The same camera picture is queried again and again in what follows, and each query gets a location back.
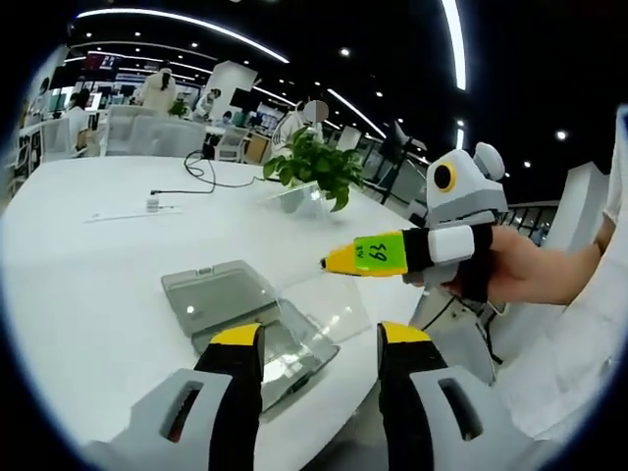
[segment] green label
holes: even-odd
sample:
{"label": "green label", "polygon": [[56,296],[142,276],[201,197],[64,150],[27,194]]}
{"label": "green label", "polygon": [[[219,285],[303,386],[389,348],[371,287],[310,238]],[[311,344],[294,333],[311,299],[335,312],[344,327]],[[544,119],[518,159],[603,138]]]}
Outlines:
{"label": "green label", "polygon": [[358,237],[353,246],[359,270],[407,270],[402,233]]}

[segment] ceiling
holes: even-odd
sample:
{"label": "ceiling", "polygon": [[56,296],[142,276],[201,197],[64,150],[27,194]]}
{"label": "ceiling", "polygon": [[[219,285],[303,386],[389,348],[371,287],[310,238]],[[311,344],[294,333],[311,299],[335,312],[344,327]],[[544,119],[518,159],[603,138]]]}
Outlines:
{"label": "ceiling", "polygon": [[[484,140],[500,151],[510,174],[503,183],[511,203],[558,199],[567,170],[591,160],[607,172],[614,110],[628,101],[628,68],[622,68],[620,60],[628,2],[456,3],[465,49],[465,90],[456,86],[443,0],[370,5],[356,0],[83,2],[85,10],[136,7],[194,17],[253,39],[286,57],[288,64],[205,27],[143,15],[78,19],[69,44],[93,43],[78,48],[78,53],[101,47],[204,70],[211,70],[217,60],[248,61],[259,72],[261,87],[291,101],[318,81],[332,110],[330,121],[356,124],[377,135],[327,93],[329,88],[382,131],[387,130],[384,123],[402,119],[405,132],[427,144],[431,161],[455,146],[461,120],[464,148],[471,150]],[[340,54],[343,47],[349,57]],[[125,64],[133,66],[132,60]],[[207,80],[191,68],[173,70],[199,83]],[[560,130],[567,133],[564,141],[556,139]],[[530,168],[524,167],[526,161]]]}

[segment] robot eye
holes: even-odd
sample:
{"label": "robot eye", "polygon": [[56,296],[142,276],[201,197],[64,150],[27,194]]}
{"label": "robot eye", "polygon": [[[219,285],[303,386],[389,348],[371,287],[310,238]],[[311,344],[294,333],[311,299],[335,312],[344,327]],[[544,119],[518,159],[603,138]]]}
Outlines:
{"label": "robot eye", "polygon": [[434,183],[443,193],[447,193],[455,186],[455,170],[448,162],[440,164],[434,171]]}

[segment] white robot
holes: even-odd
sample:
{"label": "white robot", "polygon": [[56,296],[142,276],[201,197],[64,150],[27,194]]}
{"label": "white robot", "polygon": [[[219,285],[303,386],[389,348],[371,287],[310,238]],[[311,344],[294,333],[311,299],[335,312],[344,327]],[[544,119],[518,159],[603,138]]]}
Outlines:
{"label": "white robot", "polygon": [[507,211],[496,182],[503,175],[501,157],[489,144],[479,143],[473,158],[464,150],[448,152],[428,168],[426,228],[359,237],[321,260],[322,268],[362,277],[402,275],[406,283],[427,286],[456,279],[462,297],[485,302],[492,224]]}
{"label": "white robot", "polygon": [[459,263],[474,255],[476,273],[491,268],[487,266],[490,259],[483,254],[493,241],[487,228],[508,210],[503,188],[497,182],[504,173],[501,156],[484,142],[478,143],[473,158],[456,149],[428,167],[428,250],[434,266],[421,273],[427,285],[450,282],[458,274]]}

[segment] white table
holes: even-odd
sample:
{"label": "white table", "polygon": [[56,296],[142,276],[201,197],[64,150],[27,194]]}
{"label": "white table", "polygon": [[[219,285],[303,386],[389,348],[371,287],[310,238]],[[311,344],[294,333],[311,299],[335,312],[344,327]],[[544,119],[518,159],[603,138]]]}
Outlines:
{"label": "white table", "polygon": [[[214,167],[220,183],[245,183],[261,173],[259,167],[239,164]],[[167,188],[206,185],[184,171],[181,159],[54,162],[37,169],[4,213],[8,325],[32,384],[77,445],[110,440],[127,425],[132,404],[177,369],[195,363],[161,276],[237,258],[271,283],[285,275],[267,253],[282,240],[269,242],[268,250],[238,243],[271,233],[260,227],[250,234],[238,218],[242,208],[279,192],[276,183],[217,188],[210,195],[164,194],[160,204],[178,206],[180,214],[85,222],[94,213],[141,209],[150,189]],[[303,263],[308,260],[313,268],[340,240],[410,226],[353,191],[349,205],[329,225],[292,225],[286,243],[300,235],[307,242],[300,253]],[[284,268],[300,263],[291,262]],[[283,412],[263,421],[256,470],[300,469],[332,439],[377,379],[376,323],[409,322],[422,292],[399,278],[329,276],[339,277],[339,283],[355,280],[373,326],[343,342],[338,356]]]}
{"label": "white table", "polygon": [[208,134],[223,135],[227,130],[225,128],[218,128],[217,126],[205,125],[205,130]]}

